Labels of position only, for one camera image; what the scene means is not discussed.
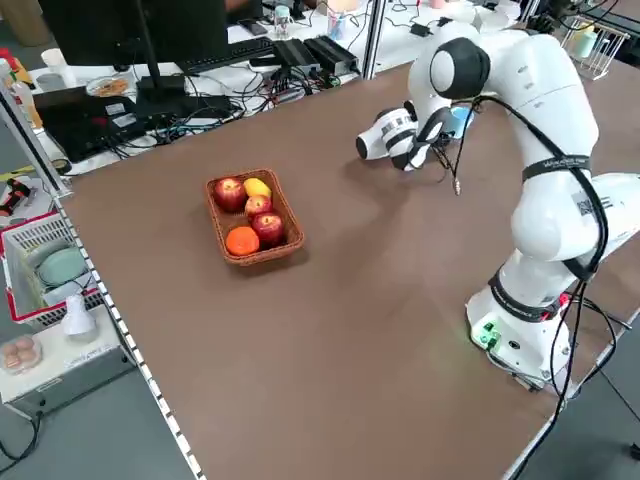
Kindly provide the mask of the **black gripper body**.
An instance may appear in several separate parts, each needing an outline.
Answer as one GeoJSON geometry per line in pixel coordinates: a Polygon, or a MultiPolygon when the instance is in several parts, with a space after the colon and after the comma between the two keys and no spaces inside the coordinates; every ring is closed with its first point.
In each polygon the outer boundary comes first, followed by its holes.
{"type": "Polygon", "coordinates": [[[438,137],[432,143],[433,149],[446,150],[452,143],[457,141],[456,130],[447,125],[443,125],[438,137]]]}

